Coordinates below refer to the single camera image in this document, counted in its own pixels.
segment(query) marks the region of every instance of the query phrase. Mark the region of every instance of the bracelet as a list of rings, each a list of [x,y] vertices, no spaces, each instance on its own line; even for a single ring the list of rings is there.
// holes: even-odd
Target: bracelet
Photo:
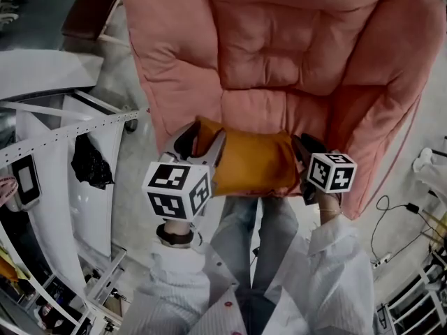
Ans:
[[[194,233],[191,230],[189,230],[188,234],[185,234],[183,236],[179,236],[178,234],[166,233],[164,223],[157,227],[156,235],[159,237],[159,239],[170,244],[171,246],[184,246],[186,244],[190,244],[194,238]]]
[[[338,212],[339,214],[342,212],[341,209],[318,209],[318,210],[324,212]]]

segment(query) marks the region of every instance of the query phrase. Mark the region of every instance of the chair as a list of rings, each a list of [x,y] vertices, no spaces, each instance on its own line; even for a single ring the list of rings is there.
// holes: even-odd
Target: chair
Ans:
[[[5,24],[9,24],[10,22],[19,18],[19,15],[12,13],[0,13],[0,31],[3,29]]]
[[[105,34],[121,0],[76,0],[62,27],[62,34],[85,40],[103,40],[129,47],[118,38]]]
[[[13,3],[0,3],[0,13],[11,13],[19,8],[18,5]]]
[[[306,132],[358,163],[342,205],[350,218],[446,33],[442,0],[123,2],[158,148],[198,114],[243,131]]]

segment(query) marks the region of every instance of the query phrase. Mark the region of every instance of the brown chair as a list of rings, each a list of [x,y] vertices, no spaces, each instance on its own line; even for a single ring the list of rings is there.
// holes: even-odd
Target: brown chair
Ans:
[[[62,27],[62,34],[83,40],[103,40],[129,47],[118,38],[105,35],[110,18],[121,0],[76,0]]]

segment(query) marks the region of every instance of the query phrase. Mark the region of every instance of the white cube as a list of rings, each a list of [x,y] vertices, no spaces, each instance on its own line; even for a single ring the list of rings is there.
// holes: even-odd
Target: white cube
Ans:
[[[142,191],[157,216],[191,222],[211,198],[210,167],[151,162]]]
[[[324,193],[346,193],[356,175],[357,164],[346,154],[312,154],[307,180]]]

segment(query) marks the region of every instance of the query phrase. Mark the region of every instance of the jeans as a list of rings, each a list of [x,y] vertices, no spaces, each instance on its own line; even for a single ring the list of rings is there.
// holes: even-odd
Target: jeans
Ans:
[[[228,196],[222,217],[211,240],[213,249],[240,283],[237,302],[248,335],[261,335],[275,305],[264,298],[296,232],[298,221],[290,204],[282,198],[262,198],[261,245],[250,282],[250,243],[258,198]]]

